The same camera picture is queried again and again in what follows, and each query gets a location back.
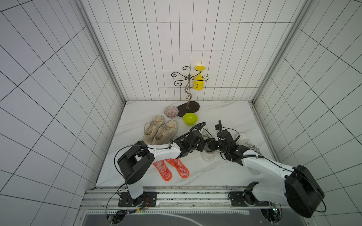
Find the white sneaker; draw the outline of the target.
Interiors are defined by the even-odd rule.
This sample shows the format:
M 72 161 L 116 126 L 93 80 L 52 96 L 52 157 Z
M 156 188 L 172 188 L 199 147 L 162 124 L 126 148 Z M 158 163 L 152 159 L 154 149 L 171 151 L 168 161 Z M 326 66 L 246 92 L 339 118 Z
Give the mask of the white sneaker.
M 201 157 L 203 158 L 204 161 L 210 162 L 210 161 L 214 160 L 214 158 L 215 158 L 215 151 L 212 151 L 208 146 L 211 144 L 213 137 L 205 127 L 203 127 L 201 129 L 201 134 L 202 134 L 203 140 L 204 140 L 203 143 L 205 143 L 204 150 L 201 153 Z
M 240 145 L 243 145 L 245 147 L 248 147 L 250 150 L 253 150 L 258 155 L 262 155 L 260 149 L 251 143 L 249 137 L 245 133 L 240 133 L 240 138 L 239 138 L 238 142 Z M 260 174 L 259 171 L 255 170 L 251 167 L 248 167 L 248 170 L 250 171 L 250 173 L 252 173 L 254 175 Z

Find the red insole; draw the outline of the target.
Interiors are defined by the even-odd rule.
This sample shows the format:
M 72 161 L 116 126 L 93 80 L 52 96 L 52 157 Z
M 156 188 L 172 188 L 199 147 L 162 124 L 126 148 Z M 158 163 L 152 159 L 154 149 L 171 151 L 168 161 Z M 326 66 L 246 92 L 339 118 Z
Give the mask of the red insole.
M 164 181 L 170 181 L 172 179 L 172 173 L 165 165 L 164 160 L 153 163 Z
M 189 176 L 189 170 L 184 166 L 184 164 L 179 159 L 167 159 L 167 163 L 177 169 L 179 175 L 185 179 Z

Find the beige lace sneaker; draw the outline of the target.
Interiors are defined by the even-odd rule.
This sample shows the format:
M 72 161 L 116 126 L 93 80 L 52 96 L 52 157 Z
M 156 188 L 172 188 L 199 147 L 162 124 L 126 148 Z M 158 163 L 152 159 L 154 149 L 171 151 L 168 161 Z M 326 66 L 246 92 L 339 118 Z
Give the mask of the beige lace sneaker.
M 151 145 L 154 137 L 162 125 L 165 124 L 165 119 L 162 115 L 157 115 L 150 122 L 145 124 L 143 141 L 146 145 Z
M 176 135 L 177 131 L 177 122 L 175 120 L 168 121 L 158 129 L 157 134 L 153 138 L 152 145 L 167 144 Z

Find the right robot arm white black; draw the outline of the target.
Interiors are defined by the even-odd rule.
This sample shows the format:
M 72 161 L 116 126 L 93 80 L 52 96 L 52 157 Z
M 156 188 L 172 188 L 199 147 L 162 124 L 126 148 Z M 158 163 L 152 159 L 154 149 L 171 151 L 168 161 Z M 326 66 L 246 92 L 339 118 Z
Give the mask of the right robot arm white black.
M 255 206 L 258 202 L 278 203 L 288 205 L 300 216 L 311 218 L 320 204 L 324 203 L 324 192 L 306 167 L 284 165 L 246 146 L 237 145 L 221 121 L 215 125 L 215 129 L 216 147 L 227 161 L 265 176 L 264 180 L 253 181 L 244 189 L 242 200 L 246 205 Z

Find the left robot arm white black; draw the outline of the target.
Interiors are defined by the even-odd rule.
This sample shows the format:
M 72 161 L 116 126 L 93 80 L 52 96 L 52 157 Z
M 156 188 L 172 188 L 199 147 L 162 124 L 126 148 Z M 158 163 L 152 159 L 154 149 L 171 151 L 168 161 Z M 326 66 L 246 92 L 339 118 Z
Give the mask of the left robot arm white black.
M 118 207 L 123 208 L 145 208 L 156 205 L 157 192 L 144 191 L 141 183 L 142 177 L 155 162 L 180 159 L 186 157 L 194 150 L 202 152 L 204 147 L 213 141 L 214 137 L 204 138 L 201 131 L 205 122 L 191 127 L 185 134 L 164 145 L 147 145 L 144 141 L 138 141 L 134 145 L 128 145 L 119 151 L 125 152 L 117 157 L 114 156 L 113 164 L 117 172 L 124 180 L 123 186 L 126 191 L 117 191 L 119 196 Z

